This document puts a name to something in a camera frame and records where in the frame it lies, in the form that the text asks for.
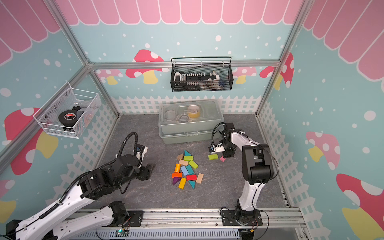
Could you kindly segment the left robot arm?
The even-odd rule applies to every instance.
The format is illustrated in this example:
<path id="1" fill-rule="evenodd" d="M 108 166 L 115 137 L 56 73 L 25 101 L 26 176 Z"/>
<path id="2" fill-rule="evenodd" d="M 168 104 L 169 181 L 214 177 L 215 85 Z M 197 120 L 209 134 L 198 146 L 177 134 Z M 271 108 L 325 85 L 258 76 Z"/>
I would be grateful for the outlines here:
<path id="1" fill-rule="evenodd" d="M 143 165 L 147 147 L 138 144 L 138 134 L 124 139 L 116 158 L 101 167 L 76 177 L 54 203 L 25 220 L 6 225 L 6 240 L 68 240 L 91 229 L 104 226 L 126 227 L 131 216 L 122 201 L 114 201 L 100 210 L 69 220 L 77 210 L 116 190 L 122 194 L 135 179 L 149 180 L 154 164 Z"/>

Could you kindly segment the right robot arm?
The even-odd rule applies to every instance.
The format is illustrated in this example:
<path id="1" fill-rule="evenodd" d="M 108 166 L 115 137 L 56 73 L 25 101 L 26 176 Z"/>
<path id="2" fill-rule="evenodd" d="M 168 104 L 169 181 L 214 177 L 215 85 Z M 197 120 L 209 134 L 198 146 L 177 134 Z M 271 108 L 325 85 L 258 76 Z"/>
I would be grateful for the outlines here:
<path id="1" fill-rule="evenodd" d="M 242 195 L 235 209 L 223 208 L 222 218 L 230 224 L 246 226 L 250 223 L 262 225 L 257 201 L 262 188 L 277 177 L 274 162 L 267 144 L 260 144 L 251 139 L 243 130 L 235 129 L 233 123 L 218 123 L 211 135 L 210 153 L 221 153 L 222 159 L 235 156 L 237 150 L 242 153 L 242 174 L 245 180 Z"/>

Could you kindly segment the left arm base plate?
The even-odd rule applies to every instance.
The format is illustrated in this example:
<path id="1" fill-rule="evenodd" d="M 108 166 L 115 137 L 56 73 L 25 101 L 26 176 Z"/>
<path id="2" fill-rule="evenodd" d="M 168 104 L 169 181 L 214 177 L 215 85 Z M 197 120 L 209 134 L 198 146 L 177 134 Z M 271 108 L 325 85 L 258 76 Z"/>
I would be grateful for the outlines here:
<path id="1" fill-rule="evenodd" d="M 122 227 L 140 227 L 143 220 L 144 211 L 127 211 L 127 216 L 123 221 Z"/>

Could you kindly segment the teal rectangular block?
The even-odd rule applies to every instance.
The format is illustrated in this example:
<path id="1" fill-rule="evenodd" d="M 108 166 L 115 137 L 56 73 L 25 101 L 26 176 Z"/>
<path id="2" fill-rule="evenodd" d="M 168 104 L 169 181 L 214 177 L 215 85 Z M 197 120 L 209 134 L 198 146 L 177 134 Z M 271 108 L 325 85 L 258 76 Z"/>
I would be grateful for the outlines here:
<path id="1" fill-rule="evenodd" d="M 187 169 L 189 175 L 195 174 L 193 168 L 190 165 L 186 166 L 186 169 Z"/>

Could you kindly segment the tan rectangular block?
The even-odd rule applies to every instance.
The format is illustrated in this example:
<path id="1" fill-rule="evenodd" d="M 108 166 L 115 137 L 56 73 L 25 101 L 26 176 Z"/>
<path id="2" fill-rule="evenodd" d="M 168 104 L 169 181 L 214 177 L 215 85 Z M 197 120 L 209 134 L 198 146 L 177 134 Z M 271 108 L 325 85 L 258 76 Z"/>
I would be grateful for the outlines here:
<path id="1" fill-rule="evenodd" d="M 181 166 L 188 166 L 188 165 L 189 165 L 189 162 L 184 161 L 184 160 L 179 160 L 179 164 L 180 164 Z"/>

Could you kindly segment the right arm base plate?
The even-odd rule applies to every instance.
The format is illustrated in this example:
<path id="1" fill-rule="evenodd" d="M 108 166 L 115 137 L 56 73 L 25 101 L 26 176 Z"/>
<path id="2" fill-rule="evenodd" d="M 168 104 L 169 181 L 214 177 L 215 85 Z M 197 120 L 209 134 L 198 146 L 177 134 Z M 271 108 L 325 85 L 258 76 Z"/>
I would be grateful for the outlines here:
<path id="1" fill-rule="evenodd" d="M 262 226 L 263 221 L 259 210 L 243 211 L 240 209 L 220 209 L 223 226 Z"/>

